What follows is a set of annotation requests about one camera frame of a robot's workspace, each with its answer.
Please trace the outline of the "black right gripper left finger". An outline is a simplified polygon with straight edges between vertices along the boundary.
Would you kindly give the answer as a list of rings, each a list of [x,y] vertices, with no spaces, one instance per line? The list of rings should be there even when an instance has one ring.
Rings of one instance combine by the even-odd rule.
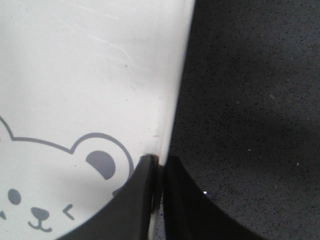
[[[61,240],[147,240],[156,201],[158,156],[143,155],[128,181],[97,214]]]

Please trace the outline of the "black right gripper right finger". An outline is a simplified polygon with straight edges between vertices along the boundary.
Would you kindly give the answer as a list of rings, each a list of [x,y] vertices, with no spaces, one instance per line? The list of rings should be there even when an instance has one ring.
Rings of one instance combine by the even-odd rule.
[[[163,218],[168,240],[262,239],[211,202],[177,156],[164,168]]]

